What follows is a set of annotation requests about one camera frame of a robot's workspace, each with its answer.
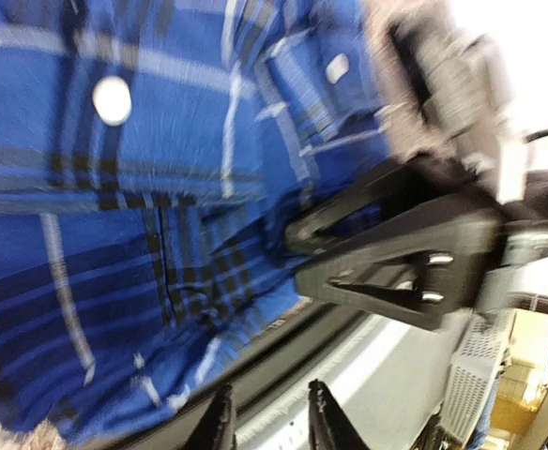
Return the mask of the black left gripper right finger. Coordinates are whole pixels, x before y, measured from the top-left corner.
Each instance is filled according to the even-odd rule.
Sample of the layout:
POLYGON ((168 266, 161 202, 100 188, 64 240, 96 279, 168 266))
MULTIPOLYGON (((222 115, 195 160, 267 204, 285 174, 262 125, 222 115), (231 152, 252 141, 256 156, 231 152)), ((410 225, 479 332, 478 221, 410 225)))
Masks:
POLYGON ((315 450, 369 450, 327 385, 309 383, 309 447, 315 450))

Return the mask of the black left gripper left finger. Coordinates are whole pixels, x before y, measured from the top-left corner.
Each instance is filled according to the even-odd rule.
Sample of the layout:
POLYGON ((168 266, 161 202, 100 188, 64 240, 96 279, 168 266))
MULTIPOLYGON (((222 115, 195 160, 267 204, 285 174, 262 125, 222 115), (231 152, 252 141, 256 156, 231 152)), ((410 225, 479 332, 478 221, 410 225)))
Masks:
POLYGON ((236 449, 236 401, 230 384, 224 385, 216 393, 195 427, 193 448, 236 449))

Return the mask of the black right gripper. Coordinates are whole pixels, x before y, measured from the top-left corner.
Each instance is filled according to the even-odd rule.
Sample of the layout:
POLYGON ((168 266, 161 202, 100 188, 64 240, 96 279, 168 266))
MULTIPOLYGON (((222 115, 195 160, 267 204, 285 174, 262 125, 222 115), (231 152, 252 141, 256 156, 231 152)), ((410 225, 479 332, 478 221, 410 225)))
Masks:
POLYGON ((390 158, 284 230, 299 294, 426 330, 476 304, 503 217, 459 162, 390 158))

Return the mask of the blue plaid long sleeve shirt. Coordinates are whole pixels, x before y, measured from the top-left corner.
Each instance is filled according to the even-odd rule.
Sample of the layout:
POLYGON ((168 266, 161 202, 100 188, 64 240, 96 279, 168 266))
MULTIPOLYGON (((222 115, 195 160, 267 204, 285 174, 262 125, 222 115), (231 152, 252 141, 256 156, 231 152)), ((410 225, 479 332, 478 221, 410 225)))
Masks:
POLYGON ((0 1, 0 424, 172 418, 388 156, 360 1, 0 1))

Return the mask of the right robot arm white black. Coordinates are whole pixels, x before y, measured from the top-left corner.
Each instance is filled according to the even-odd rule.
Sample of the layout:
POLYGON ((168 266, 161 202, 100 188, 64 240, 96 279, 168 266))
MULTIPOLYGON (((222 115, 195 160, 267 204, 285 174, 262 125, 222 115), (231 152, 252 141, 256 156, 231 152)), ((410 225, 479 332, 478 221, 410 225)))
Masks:
POLYGON ((541 210, 525 201, 530 139, 507 117, 502 59, 490 38, 424 17, 388 38, 455 153, 389 158, 290 222, 297 292, 427 330, 460 308, 493 323, 516 304, 518 270, 548 257, 548 193, 541 210))

